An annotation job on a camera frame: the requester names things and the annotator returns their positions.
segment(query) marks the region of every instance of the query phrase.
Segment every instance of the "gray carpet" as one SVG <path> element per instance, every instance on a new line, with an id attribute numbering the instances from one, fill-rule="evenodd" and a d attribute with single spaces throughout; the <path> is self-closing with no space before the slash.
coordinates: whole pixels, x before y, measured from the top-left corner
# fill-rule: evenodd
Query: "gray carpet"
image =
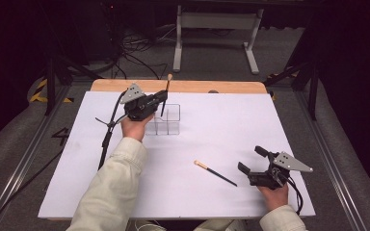
<path id="1" fill-rule="evenodd" d="M 283 70 L 298 38 L 303 30 L 260 30 L 253 48 L 260 74 L 251 75 L 245 53 L 241 47 L 244 38 L 249 34 L 234 31 L 225 37 L 218 37 L 209 32 L 189 32 L 184 35 L 181 72 L 174 74 L 181 80 L 219 80 L 219 81 L 263 81 L 271 73 Z M 172 70 L 174 42 L 164 43 L 133 55 L 146 64 L 156 65 L 153 69 L 158 75 L 167 75 Z M 98 63 L 90 68 L 104 64 Z M 128 78 L 155 78 L 146 67 L 132 64 L 121 59 L 120 68 Z M 114 77 L 117 68 L 102 73 L 103 76 Z M 116 78 L 122 78 L 121 72 Z M 38 172 L 61 149 L 61 138 L 52 135 L 63 128 L 71 129 L 78 112 L 84 92 L 90 89 L 88 78 L 76 78 L 66 97 L 74 98 L 73 103 L 61 103 L 60 108 L 42 134 L 40 144 L 36 148 L 34 160 L 27 169 L 23 182 Z M 316 216 L 304 218 L 309 230 L 356 230 L 346 214 L 340 200 L 337 187 L 322 157 L 322 150 L 317 138 L 311 130 L 313 123 L 320 128 L 324 141 L 328 145 L 331 156 L 345 180 L 347 189 L 357 206 L 365 228 L 370 230 L 370 180 L 363 170 L 354 149 L 351 147 L 336 116 L 330 107 L 329 100 L 321 85 L 317 99 L 317 121 L 309 122 L 300 105 L 300 94 L 288 88 L 289 79 L 281 81 L 273 90 L 276 96 L 275 106 L 281 124 L 296 157 L 314 167 L 313 173 L 305 173 L 308 192 L 314 205 Z M 30 92 L 33 92 L 37 81 Z M 16 117 L 0 133 L 0 195 L 16 169 L 19 161 L 28 149 L 40 123 L 44 118 L 45 103 L 32 102 L 28 109 Z M 37 218 L 40 204 L 44 198 L 44 190 L 50 182 L 57 161 L 43 171 L 23 192 L 10 204 L 0 219 L 0 230 L 65 230 L 69 221 L 53 221 Z M 249 230 L 260 230 L 258 219 L 248 220 Z"/>

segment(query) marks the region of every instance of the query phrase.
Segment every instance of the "table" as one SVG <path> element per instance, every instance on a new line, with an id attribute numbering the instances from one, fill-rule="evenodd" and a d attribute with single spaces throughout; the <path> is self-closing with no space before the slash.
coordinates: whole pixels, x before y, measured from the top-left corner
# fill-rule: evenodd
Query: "table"
<path id="1" fill-rule="evenodd" d="M 39 218 L 72 217 L 97 171 L 101 142 L 106 132 L 106 126 L 94 118 L 107 119 L 119 96 L 112 90 L 123 91 L 132 82 L 145 92 L 164 89 L 167 83 L 162 80 L 96 80 L 92 84 L 40 207 Z M 167 105 L 170 101 L 180 104 L 181 131 L 177 136 L 145 136 L 143 143 L 148 149 L 148 161 L 141 175 L 137 205 L 131 218 L 263 216 L 267 212 L 263 197 L 256 187 L 250 186 L 237 164 L 240 161 L 253 171 L 267 169 L 267 159 L 253 152 L 257 144 L 269 151 L 292 154 L 272 99 L 263 85 L 173 80 L 170 90 Z M 200 93 L 210 90 L 220 93 Z M 120 131 L 114 132 L 109 152 L 117 145 L 120 136 Z M 195 166 L 194 160 L 217 170 L 238 187 Z M 292 171 L 291 175 L 304 198 L 302 215 L 314 216 L 301 174 Z M 290 193 L 289 200 L 295 206 L 294 193 Z"/>

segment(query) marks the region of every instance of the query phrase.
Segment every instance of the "person's left hand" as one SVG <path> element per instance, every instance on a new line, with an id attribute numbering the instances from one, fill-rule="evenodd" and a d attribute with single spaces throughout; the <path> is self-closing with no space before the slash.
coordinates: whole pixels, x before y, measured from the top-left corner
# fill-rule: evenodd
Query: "person's left hand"
<path id="1" fill-rule="evenodd" d="M 152 120 L 154 114 L 148 116 L 143 121 L 132 121 L 126 117 L 121 122 L 121 130 L 123 137 L 133 138 L 137 141 L 143 141 L 145 134 L 145 125 Z"/>

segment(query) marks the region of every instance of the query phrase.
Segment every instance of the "pen holder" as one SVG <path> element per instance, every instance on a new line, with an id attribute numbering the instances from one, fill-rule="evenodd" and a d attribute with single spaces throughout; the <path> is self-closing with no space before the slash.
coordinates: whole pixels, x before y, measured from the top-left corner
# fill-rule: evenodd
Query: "pen holder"
<path id="1" fill-rule="evenodd" d="M 146 125 L 145 134 L 151 136 L 179 135 L 181 107 L 179 104 L 166 104 L 161 116 L 162 105 L 158 107 L 154 118 Z"/>

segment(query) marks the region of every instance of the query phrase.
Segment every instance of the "metal bar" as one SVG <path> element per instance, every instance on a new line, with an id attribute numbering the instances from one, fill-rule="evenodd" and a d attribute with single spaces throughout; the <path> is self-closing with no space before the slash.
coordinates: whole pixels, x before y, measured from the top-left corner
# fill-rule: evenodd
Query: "metal bar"
<path id="1" fill-rule="evenodd" d="M 66 97 L 66 94 L 69 88 L 70 86 L 61 86 L 61 89 L 59 90 L 59 93 L 58 93 L 58 97 L 56 98 L 56 102 L 58 103 L 54 106 L 52 112 L 49 115 L 46 115 L 41 121 L 37 132 L 33 136 L 31 142 L 29 143 L 29 146 L 27 147 L 25 153 L 23 154 L 22 159 L 17 165 L 7 186 L 5 187 L 5 189 L 3 190 L 0 196 L 0 209 L 7 202 L 9 197 L 12 194 L 14 194 L 17 191 L 17 189 L 20 187 L 20 185 L 22 184 L 22 181 L 30 165 L 32 164 L 33 160 L 35 159 L 37 155 L 37 149 L 38 149 L 38 146 L 40 145 L 43 135 L 45 134 L 45 131 L 47 130 L 51 121 L 53 120 L 54 115 L 57 113 L 60 106 L 62 105 L 63 99 Z M 2 220 L 6 210 L 7 209 L 5 209 L 0 215 L 0 221 Z"/>
<path id="2" fill-rule="evenodd" d="M 339 200 L 341 201 L 344 212 L 347 215 L 348 221 L 350 222 L 353 230 L 367 230 L 365 224 L 357 210 L 357 206 L 353 201 L 353 198 L 347 188 L 347 185 L 344 182 L 344 179 L 339 172 L 337 165 L 330 153 L 329 147 L 324 140 L 324 137 L 320 131 L 320 128 L 316 121 L 312 120 L 311 115 L 307 111 L 306 101 L 304 94 L 301 91 L 295 91 L 296 97 L 299 101 L 299 104 L 304 112 L 306 121 L 310 126 L 311 131 L 313 132 L 314 137 L 317 140 L 317 143 L 320 148 L 321 158 L 326 167 L 327 173 L 332 181 L 332 184 L 335 188 L 335 191 L 338 195 Z"/>

